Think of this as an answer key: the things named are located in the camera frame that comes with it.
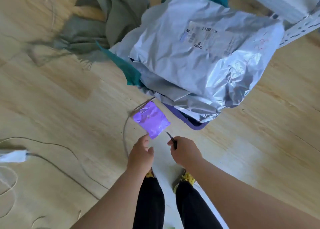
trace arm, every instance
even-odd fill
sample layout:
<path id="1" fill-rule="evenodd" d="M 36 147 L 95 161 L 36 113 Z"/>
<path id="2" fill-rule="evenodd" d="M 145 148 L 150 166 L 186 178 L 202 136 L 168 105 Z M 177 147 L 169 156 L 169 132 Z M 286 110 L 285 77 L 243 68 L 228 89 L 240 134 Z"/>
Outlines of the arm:
<path id="1" fill-rule="evenodd" d="M 183 166 L 205 191 L 230 229 L 318 228 L 320 221 L 225 173 L 202 158 L 192 140 L 175 137 L 174 160 Z"/>
<path id="2" fill-rule="evenodd" d="M 132 228 L 138 195 L 145 175 L 153 162 L 153 148 L 148 136 L 133 146 L 126 171 L 110 190 L 71 229 Z"/>

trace person's left hand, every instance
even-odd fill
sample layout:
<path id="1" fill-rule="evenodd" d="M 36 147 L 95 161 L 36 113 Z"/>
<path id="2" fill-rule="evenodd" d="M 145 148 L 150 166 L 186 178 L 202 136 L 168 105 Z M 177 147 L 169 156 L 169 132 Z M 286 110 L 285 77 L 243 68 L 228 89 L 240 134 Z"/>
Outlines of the person's left hand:
<path id="1" fill-rule="evenodd" d="M 127 170 L 145 176 L 153 163 L 153 147 L 148 148 L 149 136 L 140 137 L 134 144 L 128 160 Z"/>

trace wooden floor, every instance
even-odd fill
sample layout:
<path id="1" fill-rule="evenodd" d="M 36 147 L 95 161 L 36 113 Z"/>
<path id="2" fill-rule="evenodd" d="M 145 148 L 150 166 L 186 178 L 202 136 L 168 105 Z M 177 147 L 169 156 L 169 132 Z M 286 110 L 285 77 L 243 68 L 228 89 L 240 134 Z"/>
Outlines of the wooden floor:
<path id="1" fill-rule="evenodd" d="M 74 2 L 0 0 L 0 138 L 20 136 L 67 146 L 90 176 L 110 188 L 126 168 L 122 131 L 128 112 L 148 97 L 127 86 L 112 63 L 87 69 L 69 56 L 35 66 L 24 51 L 27 41 L 49 39 L 72 13 L 101 17 L 98 10 L 74 7 Z M 253 0 L 230 0 L 230 5 L 257 14 L 264 11 Z M 224 110 L 201 131 L 192 131 L 165 111 L 172 122 L 170 132 L 193 138 L 213 164 L 318 218 L 319 36 L 313 32 L 277 50 L 241 105 Z M 40 47 L 35 52 L 48 51 Z M 130 123 L 127 130 L 129 144 L 138 138 L 133 126 Z M 9 144 L 49 159 L 97 197 L 107 191 L 90 180 L 78 160 L 62 147 L 21 139 L 1 147 Z M 40 158 L 8 166 L 18 174 L 17 200 L 0 219 L 3 228 L 31 228 L 41 216 L 45 217 L 34 228 L 69 228 L 80 211 L 83 215 L 97 201 Z M 14 184 L 12 172 L 0 166 L 0 173 Z M 4 190 L 0 183 L 0 194 Z M 0 196 L 0 217 L 13 201 L 13 191 Z"/>

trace small purple packet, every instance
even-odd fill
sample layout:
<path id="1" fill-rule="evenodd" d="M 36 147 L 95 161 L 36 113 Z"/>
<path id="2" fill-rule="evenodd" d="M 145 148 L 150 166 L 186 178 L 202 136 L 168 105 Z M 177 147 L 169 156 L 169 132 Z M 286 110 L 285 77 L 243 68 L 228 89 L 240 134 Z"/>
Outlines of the small purple packet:
<path id="1" fill-rule="evenodd" d="M 156 138 L 171 124 L 164 113 L 151 101 L 133 116 L 133 120 L 148 132 L 151 139 Z"/>

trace leg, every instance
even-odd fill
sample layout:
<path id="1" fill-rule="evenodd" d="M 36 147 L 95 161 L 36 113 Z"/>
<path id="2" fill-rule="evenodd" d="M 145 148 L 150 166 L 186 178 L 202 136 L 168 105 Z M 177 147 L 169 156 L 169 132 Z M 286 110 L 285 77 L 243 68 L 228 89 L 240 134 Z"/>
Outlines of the leg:
<path id="1" fill-rule="evenodd" d="M 165 219 L 165 197 L 158 179 L 145 177 L 140 188 L 133 229 L 162 229 Z"/>
<path id="2" fill-rule="evenodd" d="M 176 202 L 185 229 L 222 229 L 209 206 L 190 182 L 179 182 L 176 189 Z"/>

